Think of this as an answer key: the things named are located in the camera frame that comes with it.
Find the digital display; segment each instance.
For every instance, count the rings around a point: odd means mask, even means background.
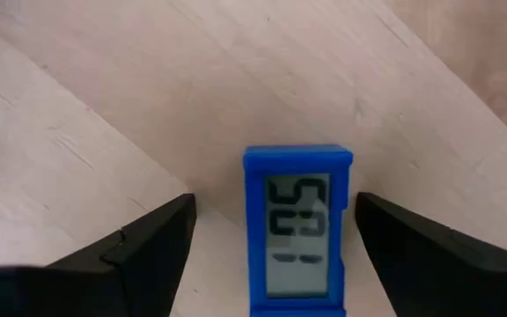
[[[330,174],[265,180],[268,298],[326,297]]]

